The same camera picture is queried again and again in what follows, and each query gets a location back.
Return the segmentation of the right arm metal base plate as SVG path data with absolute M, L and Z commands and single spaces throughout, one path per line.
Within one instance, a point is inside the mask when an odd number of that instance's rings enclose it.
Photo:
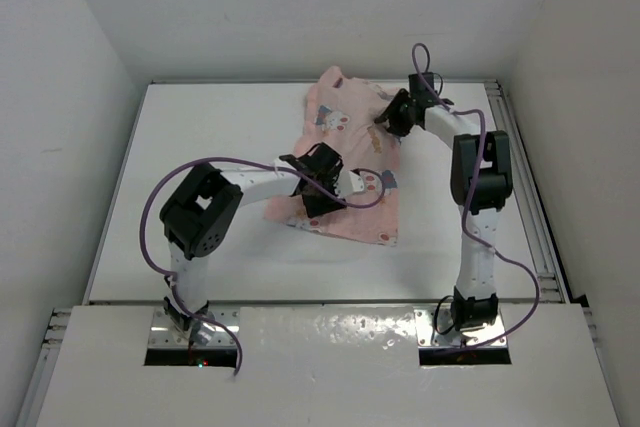
M 452 318 L 447 307 L 439 311 L 437 324 L 434 323 L 436 304 L 426 304 L 414 308 L 418 346 L 423 349 L 452 349 L 478 347 L 480 349 L 507 349 L 506 329 L 501 313 L 493 324 L 460 331 L 452 328 Z

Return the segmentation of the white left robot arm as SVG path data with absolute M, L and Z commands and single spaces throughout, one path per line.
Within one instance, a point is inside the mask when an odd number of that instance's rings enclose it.
M 160 211 L 171 254 L 171 273 L 165 279 L 176 290 L 165 298 L 166 313 L 182 331 L 190 329 L 192 314 L 205 313 L 208 256 L 220 247 L 240 208 L 275 197 L 299 197 L 306 215 L 316 218 L 343 209 L 346 198 L 363 188 L 359 174 L 348 170 L 325 143 L 300 157 L 283 155 L 266 165 L 242 160 L 219 169 L 212 161 L 201 161 L 189 167 Z

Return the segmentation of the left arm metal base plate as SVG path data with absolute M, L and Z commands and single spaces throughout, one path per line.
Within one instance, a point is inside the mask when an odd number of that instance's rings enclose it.
M 154 311 L 147 347 L 155 350 L 226 350 L 236 348 L 235 340 L 221 327 L 196 321 L 193 328 L 181 330 L 162 309 Z

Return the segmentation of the pink cartoon pillowcase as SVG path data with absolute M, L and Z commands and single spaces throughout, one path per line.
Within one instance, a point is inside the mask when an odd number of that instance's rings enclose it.
M 294 154 L 324 142 L 337 151 L 349 169 L 364 168 L 365 192 L 350 200 L 375 202 L 368 209 L 345 208 L 309 217 L 298 197 L 270 200 L 268 221 L 326 236 L 394 247 L 398 241 L 400 141 L 375 124 L 393 98 L 379 85 L 346 77 L 337 66 L 328 68 L 306 96 L 303 134 Z

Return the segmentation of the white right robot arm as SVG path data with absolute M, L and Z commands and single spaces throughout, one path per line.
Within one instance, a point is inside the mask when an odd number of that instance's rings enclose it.
M 513 192 L 510 142 L 487 127 L 484 112 L 457 111 L 434 90 L 431 72 L 409 76 L 375 122 L 406 137 L 418 126 L 451 150 L 450 192 L 461 215 L 461 264 L 451 301 L 451 328 L 476 330 L 495 322 L 499 299 L 494 281 L 499 216 Z

